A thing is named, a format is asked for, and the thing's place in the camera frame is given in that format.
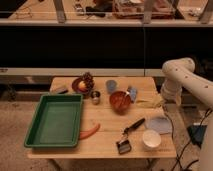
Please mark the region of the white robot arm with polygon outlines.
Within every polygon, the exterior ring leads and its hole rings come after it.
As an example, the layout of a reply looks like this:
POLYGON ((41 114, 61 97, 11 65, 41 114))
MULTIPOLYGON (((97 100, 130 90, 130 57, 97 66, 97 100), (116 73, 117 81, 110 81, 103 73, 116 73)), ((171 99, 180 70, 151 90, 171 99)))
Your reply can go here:
MULTIPOLYGON (((162 66, 165 80, 161 96, 165 100, 181 103, 182 88, 213 110, 213 81, 194 74, 195 62, 191 58, 168 60, 162 66)), ((209 119, 199 158, 199 171, 213 171, 213 116, 209 119)))

